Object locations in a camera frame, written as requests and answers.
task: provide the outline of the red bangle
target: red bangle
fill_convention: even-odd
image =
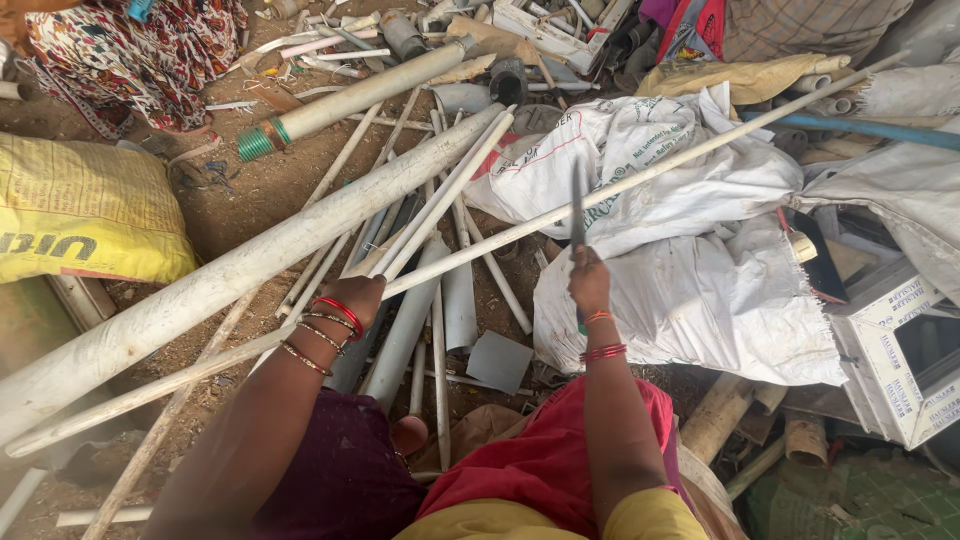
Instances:
[[[310,305],[310,308],[312,309],[313,306],[315,306],[318,302],[323,302],[324,304],[330,304],[331,306],[334,306],[337,309],[340,309],[347,316],[347,319],[349,319],[350,322],[353,323],[353,326],[356,327],[354,330],[356,334],[353,337],[347,338],[347,341],[360,341],[360,338],[363,337],[363,325],[360,324],[360,319],[358,319],[357,316],[353,314],[353,311],[350,311],[349,307],[344,306],[343,304],[337,302],[336,300],[333,300],[332,298],[326,298],[325,296],[322,296],[320,298],[314,299],[313,303]]]
[[[586,351],[580,355],[580,359],[584,363],[591,363],[595,360],[623,355],[626,352],[627,346],[623,343],[619,343],[617,345],[608,345],[606,347],[600,347],[599,349],[593,349],[592,351]]]

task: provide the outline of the hand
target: hand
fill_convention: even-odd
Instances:
[[[591,248],[579,246],[566,290],[586,317],[610,311],[610,272]]]
[[[387,279],[382,275],[372,278],[357,276],[356,278],[337,280],[327,285],[324,287],[323,296],[332,298],[348,307],[360,319],[360,324],[364,328],[369,328],[376,317],[376,311],[380,308],[380,300],[383,298],[383,289],[386,286]],[[340,309],[330,304],[316,304],[313,310],[343,317]]]

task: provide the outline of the forearm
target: forearm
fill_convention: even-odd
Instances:
[[[334,321],[307,322],[337,343],[348,336]],[[287,343],[323,368],[333,363],[334,347],[309,329],[297,327]],[[278,347],[206,427],[164,487],[143,538],[246,536],[300,446],[323,381]]]
[[[590,323],[587,343],[588,351],[620,343],[614,322],[603,318]],[[603,531],[620,501],[667,480],[650,412],[627,358],[594,360],[586,377],[585,434],[594,512]]]

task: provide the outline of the blue pipe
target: blue pipe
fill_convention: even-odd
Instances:
[[[748,121],[757,118],[761,114],[763,113],[741,112],[740,117],[743,118],[744,121]],[[960,152],[960,135],[958,134],[938,132],[923,128],[911,128],[909,126],[898,126],[897,124],[887,124],[885,122],[837,118],[835,116],[814,116],[812,114],[787,114],[773,123],[791,128],[839,130],[855,134],[881,136],[883,138],[905,140],[907,142],[916,142],[917,144],[936,146],[937,148],[946,148]]]

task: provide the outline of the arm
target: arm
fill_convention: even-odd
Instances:
[[[590,248],[577,254],[569,291],[586,316],[610,310],[610,274]],[[587,325],[588,351],[619,343],[613,320],[600,318]],[[593,511],[597,528],[603,534],[620,501],[668,480],[650,412],[627,366],[627,358],[618,355],[595,360],[587,365],[585,377],[584,428]]]
[[[328,286],[324,295],[346,305],[366,327],[385,285],[383,276],[352,278]],[[345,318],[326,304],[317,304],[314,312]],[[336,321],[310,317],[307,322],[337,343],[349,335]],[[336,350],[309,329],[297,327],[287,343],[325,369],[333,363]],[[253,515],[300,446],[323,382],[319,371],[278,347],[177,467],[147,522],[144,540],[246,538]]]

